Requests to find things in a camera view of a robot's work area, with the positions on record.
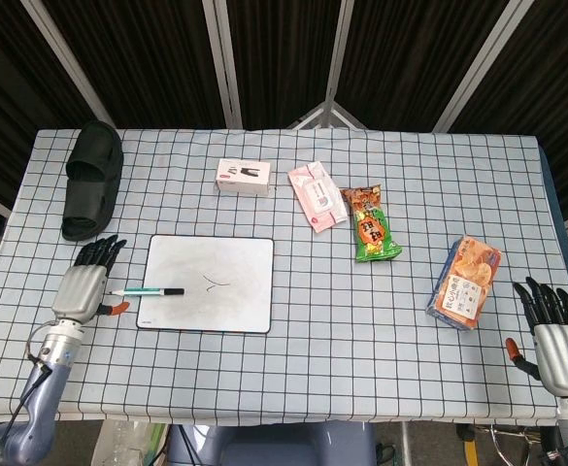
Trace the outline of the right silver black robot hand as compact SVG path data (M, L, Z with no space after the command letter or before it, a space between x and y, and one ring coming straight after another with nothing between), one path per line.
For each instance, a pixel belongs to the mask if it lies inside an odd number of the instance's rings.
M568 293L528 277L513 283L535 346L536 361L526 360L516 341L508 338L506 350L512 363L542 383L558 398L568 398Z

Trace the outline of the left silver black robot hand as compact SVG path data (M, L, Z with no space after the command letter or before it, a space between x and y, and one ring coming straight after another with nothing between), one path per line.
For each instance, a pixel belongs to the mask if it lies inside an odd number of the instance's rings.
M113 235L81 248L51 306L57 320L85 324L95 316L118 316L129 308L125 301L113 306L103 303L108 277L125 245L125 240Z

